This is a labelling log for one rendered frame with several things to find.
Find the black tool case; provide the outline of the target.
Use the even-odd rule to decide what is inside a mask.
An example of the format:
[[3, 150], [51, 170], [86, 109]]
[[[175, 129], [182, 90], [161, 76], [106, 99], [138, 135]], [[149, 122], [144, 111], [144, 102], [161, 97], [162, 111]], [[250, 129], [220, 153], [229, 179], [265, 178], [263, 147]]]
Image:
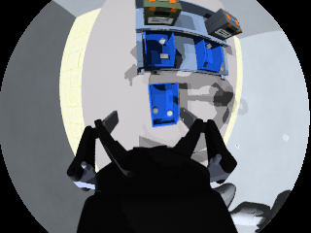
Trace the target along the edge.
[[223, 9], [217, 10], [206, 21], [204, 21], [204, 23], [208, 35], [222, 41], [243, 33], [237, 18]]

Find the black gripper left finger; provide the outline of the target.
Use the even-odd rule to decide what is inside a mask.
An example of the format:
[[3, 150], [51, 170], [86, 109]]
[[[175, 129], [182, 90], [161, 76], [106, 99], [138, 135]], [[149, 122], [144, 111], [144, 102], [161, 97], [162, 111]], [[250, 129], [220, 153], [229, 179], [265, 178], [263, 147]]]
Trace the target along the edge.
[[82, 191], [89, 191], [91, 188], [95, 189], [96, 139], [100, 140], [111, 161], [115, 160], [127, 177], [134, 178], [140, 174], [141, 169], [138, 159], [110, 135], [118, 123], [118, 111], [113, 111], [103, 120], [95, 120], [94, 128], [91, 125], [85, 128], [76, 156], [67, 170], [68, 177]]

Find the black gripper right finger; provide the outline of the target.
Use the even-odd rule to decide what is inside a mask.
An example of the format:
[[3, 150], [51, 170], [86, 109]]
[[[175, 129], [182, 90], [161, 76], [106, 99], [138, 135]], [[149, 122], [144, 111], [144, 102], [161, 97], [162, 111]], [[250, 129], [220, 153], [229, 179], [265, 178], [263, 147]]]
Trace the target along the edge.
[[[200, 134], [205, 134], [210, 183], [224, 183], [237, 166], [237, 161], [225, 146], [223, 137], [212, 119], [198, 118], [185, 108], [181, 108], [180, 120], [189, 129], [176, 146], [161, 159], [161, 171], [167, 176], [178, 173], [187, 156], [191, 157]], [[202, 127], [202, 128], [201, 128]]]

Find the dark grey shelf rack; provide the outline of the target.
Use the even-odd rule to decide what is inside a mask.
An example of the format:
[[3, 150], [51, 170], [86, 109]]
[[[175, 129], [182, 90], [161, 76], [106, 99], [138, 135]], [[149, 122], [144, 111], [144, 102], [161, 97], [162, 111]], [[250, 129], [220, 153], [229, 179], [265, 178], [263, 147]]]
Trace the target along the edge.
[[[225, 48], [229, 47], [226, 44], [226, 40], [220, 40], [213, 36], [208, 35], [204, 21], [207, 20], [215, 12], [209, 10], [200, 5], [179, 0], [181, 3], [182, 11], [174, 26], [167, 25], [144, 25], [143, 18], [143, 0], [135, 0], [136, 6], [136, 50], [137, 50], [137, 75], [145, 74], [148, 71], [184, 71], [184, 72], [195, 72], [209, 75], [222, 75], [222, 79], [227, 80], [228, 75], [228, 64]], [[160, 27], [148, 27], [148, 26], [160, 26]], [[173, 28], [171, 28], [173, 27]], [[180, 28], [180, 29], [179, 29]], [[185, 30], [186, 29], [186, 30]], [[175, 40], [175, 63], [173, 68], [157, 68], [157, 69], [146, 69], [146, 55], [145, 55], [145, 30], [165, 30], [173, 31]], [[143, 37], [142, 37], [143, 31]], [[200, 34], [201, 33], [201, 34]], [[204, 35], [203, 35], [204, 34]], [[207, 36], [206, 36], [207, 35]], [[223, 65], [224, 70], [216, 73], [197, 70], [196, 53], [194, 46], [194, 36], [203, 37], [211, 41], [221, 44], [223, 53]], [[210, 37], [209, 37], [210, 36]], [[214, 39], [215, 38], [215, 39]], [[144, 55], [144, 58], [143, 58]], [[182, 70], [184, 69], [184, 70]], [[208, 72], [208, 73], [207, 73]]]

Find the blue open-front bin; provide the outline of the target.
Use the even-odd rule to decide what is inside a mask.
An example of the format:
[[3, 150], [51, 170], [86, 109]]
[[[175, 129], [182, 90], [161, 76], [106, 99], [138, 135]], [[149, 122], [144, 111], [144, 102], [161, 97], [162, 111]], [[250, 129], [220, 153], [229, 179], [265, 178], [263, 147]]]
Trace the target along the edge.
[[[193, 40], [196, 53], [197, 70], [213, 73], [219, 72], [224, 61], [221, 44], [206, 38], [203, 39], [203, 37], [199, 36], [194, 36]], [[206, 49], [205, 46], [209, 43], [212, 47], [210, 49]]]
[[[148, 87], [153, 127], [177, 124], [180, 116], [178, 83], [153, 83]], [[153, 113], [153, 108], [158, 109], [157, 114]], [[173, 115], [168, 116], [167, 111], [172, 111]]]
[[[174, 67], [176, 49], [173, 31], [151, 30], [144, 32], [147, 69]], [[161, 38], [166, 39], [163, 46], [158, 44]], [[160, 59], [161, 53], [168, 53], [168, 59]]]

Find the dark green tool case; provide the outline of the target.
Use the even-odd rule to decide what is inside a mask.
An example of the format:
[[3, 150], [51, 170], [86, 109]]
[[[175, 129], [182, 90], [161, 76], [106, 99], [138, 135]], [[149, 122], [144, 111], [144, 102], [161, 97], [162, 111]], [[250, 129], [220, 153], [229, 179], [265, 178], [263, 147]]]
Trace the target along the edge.
[[144, 25], [174, 26], [182, 7], [179, 0], [143, 0]]

